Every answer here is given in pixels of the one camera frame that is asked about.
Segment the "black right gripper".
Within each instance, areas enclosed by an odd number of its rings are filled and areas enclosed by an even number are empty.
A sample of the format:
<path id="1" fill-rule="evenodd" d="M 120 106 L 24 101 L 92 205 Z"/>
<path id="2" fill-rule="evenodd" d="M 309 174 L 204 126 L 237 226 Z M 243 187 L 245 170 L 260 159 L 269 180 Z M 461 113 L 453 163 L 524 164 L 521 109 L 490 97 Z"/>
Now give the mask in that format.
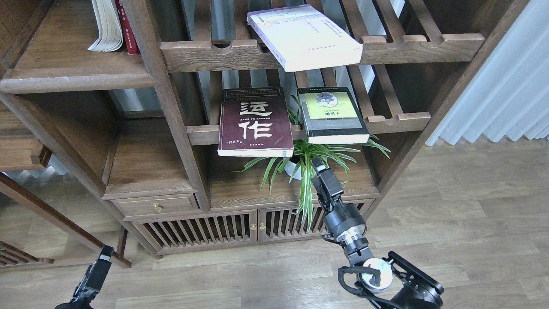
<path id="1" fill-rule="evenodd" d="M 322 239 L 333 244 L 350 245 L 364 238 L 365 220 L 354 203 L 343 203 L 343 188 L 331 168 L 320 158 L 312 158 L 315 176 L 311 179 L 316 188 L 318 202 L 326 215 L 324 225 L 328 233 Z"/>

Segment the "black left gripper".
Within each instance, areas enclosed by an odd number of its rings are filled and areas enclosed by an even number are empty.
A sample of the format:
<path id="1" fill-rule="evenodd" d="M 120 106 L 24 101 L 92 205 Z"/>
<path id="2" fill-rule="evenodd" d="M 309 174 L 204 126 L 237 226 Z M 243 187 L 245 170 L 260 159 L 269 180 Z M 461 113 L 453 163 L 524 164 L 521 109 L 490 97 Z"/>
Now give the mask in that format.
<path id="1" fill-rule="evenodd" d="M 68 303 L 57 305 L 55 309 L 90 309 L 90 302 L 100 292 L 110 270 L 110 260 L 113 254 L 114 248 L 104 245 L 100 252 L 100 258 L 88 267 L 71 300 Z"/>

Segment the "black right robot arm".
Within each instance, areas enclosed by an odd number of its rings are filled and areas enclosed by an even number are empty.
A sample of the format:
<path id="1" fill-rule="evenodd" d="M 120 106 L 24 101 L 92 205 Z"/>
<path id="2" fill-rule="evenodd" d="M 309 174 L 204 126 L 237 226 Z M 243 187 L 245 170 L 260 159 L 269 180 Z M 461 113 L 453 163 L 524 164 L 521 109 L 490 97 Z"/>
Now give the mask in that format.
<path id="1" fill-rule="evenodd" d="M 365 238 L 365 220 L 353 203 L 343 203 L 343 188 L 333 170 L 322 160 L 311 161 L 312 184 L 326 212 L 325 241 L 340 245 L 349 266 L 338 270 L 338 282 L 348 293 L 367 299 L 377 309 L 439 309 L 443 286 L 402 256 L 390 251 L 386 258 L 373 256 Z"/>

